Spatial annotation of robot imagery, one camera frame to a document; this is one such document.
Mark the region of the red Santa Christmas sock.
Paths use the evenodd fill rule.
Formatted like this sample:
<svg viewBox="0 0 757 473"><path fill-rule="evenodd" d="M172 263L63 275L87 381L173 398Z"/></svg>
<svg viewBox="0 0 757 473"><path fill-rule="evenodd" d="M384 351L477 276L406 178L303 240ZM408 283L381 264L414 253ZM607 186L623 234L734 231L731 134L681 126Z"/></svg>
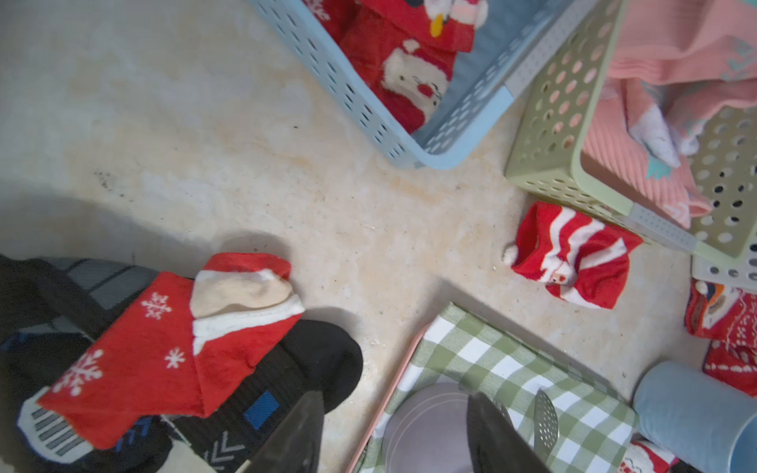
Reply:
<svg viewBox="0 0 757 473"><path fill-rule="evenodd" d="M307 1L352 67L409 134L432 118L457 55L425 45L358 1Z"/></svg>

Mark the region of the red bear Christmas sock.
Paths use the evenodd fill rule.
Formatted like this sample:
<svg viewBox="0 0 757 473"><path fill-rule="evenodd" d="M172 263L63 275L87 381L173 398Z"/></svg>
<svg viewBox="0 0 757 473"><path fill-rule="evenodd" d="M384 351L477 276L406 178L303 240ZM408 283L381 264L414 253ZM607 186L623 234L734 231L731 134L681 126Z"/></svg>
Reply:
<svg viewBox="0 0 757 473"><path fill-rule="evenodd" d="M453 52L472 51L489 12L486 0L375 0L362 5L419 43Z"/></svg>

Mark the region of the pink sock with teal leaves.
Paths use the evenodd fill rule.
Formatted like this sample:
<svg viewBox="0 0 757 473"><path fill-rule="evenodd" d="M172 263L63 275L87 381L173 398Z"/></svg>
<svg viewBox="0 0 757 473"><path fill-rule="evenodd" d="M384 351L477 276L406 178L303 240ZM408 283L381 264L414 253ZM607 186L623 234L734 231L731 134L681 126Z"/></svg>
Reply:
<svg viewBox="0 0 757 473"><path fill-rule="evenodd" d="M755 104L755 2L632 1L582 159L688 229L713 209L688 162L705 125L726 106Z"/></svg>

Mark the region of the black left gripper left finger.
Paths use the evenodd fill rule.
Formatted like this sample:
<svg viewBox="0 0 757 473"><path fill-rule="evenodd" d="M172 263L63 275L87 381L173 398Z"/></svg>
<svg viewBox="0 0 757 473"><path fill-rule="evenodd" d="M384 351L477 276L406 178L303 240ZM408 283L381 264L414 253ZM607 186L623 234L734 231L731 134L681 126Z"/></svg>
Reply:
<svg viewBox="0 0 757 473"><path fill-rule="evenodd" d="M306 392L242 472L316 473L324 416L323 395Z"/></svg>

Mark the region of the black sock with white label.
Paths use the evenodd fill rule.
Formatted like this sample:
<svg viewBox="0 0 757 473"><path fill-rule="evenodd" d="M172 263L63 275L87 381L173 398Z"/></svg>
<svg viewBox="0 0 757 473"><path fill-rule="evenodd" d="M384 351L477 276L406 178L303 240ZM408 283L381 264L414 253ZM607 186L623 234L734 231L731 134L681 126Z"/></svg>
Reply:
<svg viewBox="0 0 757 473"><path fill-rule="evenodd" d="M90 449L64 419L39 411L46 439L27 437L24 406L53 384L152 283L155 270L90 259L1 259L1 462L18 472L157 472L172 439L144 417L112 449Z"/></svg>

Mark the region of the red snowflake sock white cuff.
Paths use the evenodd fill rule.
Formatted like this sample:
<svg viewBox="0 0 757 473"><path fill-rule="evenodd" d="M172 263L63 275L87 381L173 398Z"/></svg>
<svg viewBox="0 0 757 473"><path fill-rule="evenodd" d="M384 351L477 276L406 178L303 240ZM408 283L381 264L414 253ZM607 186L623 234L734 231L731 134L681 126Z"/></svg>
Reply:
<svg viewBox="0 0 757 473"><path fill-rule="evenodd" d="M209 417L300 320L291 271L227 252L193 279L160 273L37 403L96 449L146 416Z"/></svg>

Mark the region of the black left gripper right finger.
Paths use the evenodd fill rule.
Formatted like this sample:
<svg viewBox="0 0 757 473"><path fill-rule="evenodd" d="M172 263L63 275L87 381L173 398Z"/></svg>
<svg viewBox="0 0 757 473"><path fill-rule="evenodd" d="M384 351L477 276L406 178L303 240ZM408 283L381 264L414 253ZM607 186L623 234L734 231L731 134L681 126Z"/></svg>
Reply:
<svg viewBox="0 0 757 473"><path fill-rule="evenodd" d="M475 473L549 473L509 418L484 394L469 396L467 443Z"/></svg>

